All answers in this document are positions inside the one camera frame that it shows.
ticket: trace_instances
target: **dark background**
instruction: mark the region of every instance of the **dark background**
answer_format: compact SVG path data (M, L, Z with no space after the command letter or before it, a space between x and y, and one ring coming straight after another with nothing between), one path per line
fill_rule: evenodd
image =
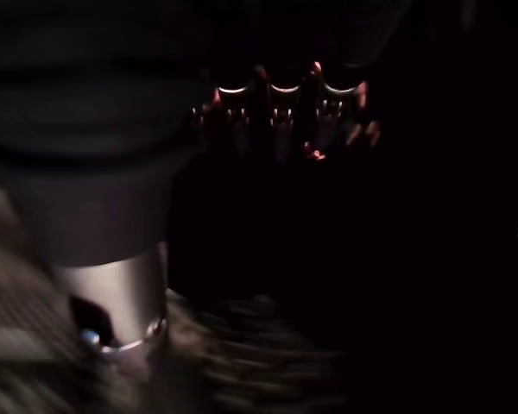
M359 412L518 409L518 10L479 6L465 33L415 4L368 67L374 154L206 155L176 187L174 289L272 295L351 351Z

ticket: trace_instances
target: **screw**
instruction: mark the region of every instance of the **screw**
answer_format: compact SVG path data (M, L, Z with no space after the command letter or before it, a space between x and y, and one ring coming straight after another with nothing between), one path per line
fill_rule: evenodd
M162 317L157 317L154 319L148 326L148 331L146 332L146 337L153 338L154 336L159 335L163 327L165 326L165 319Z
M81 333L81 338L84 343L87 345L90 345L91 347L95 349L100 349L100 335L93 330L84 329Z

